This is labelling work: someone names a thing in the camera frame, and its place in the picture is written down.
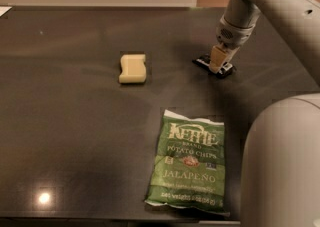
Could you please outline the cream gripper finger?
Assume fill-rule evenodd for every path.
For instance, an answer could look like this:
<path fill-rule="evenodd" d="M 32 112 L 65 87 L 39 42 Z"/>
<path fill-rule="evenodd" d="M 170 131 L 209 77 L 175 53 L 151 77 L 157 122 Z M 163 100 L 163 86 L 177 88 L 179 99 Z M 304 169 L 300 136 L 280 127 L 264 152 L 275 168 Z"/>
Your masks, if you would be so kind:
<path fill-rule="evenodd" d="M 218 73 L 228 58 L 227 53 L 218 46 L 213 46 L 210 53 L 209 69 Z"/>
<path fill-rule="evenodd" d="M 235 54 L 239 51 L 239 48 L 234 48 L 234 49 L 225 48 L 224 51 L 225 51 L 225 54 L 226 54 L 224 63 L 227 64 L 227 63 L 231 62 L 231 60 L 233 59 Z"/>

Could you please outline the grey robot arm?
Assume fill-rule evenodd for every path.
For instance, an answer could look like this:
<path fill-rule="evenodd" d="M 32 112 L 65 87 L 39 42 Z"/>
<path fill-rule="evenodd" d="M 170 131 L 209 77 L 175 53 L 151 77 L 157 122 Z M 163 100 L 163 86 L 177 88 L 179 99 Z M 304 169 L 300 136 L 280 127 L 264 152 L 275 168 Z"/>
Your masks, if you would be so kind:
<path fill-rule="evenodd" d="M 293 52 L 294 63 L 272 68 L 281 99 L 252 123 L 243 149 L 240 227 L 319 227 L 320 5 L 316 0 L 230 0 L 209 65 L 220 72 L 264 16 Z"/>

